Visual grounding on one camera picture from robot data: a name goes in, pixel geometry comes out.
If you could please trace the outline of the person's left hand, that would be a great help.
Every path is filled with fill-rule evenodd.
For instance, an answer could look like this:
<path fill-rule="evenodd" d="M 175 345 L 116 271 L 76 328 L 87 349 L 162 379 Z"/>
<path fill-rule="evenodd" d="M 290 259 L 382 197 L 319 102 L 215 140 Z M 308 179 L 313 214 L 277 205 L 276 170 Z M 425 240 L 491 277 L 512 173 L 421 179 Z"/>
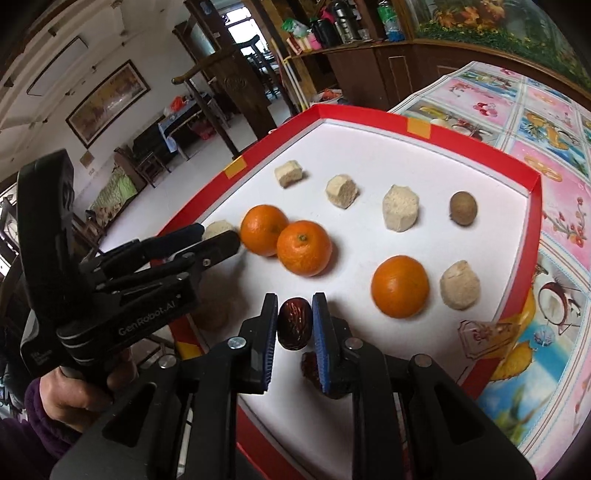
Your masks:
<path fill-rule="evenodd" d="M 137 368 L 131 350 L 126 349 L 101 386 L 69 378 L 56 368 L 40 379 L 39 394 L 43 409 L 51 420 L 83 433 L 136 378 Z"/>

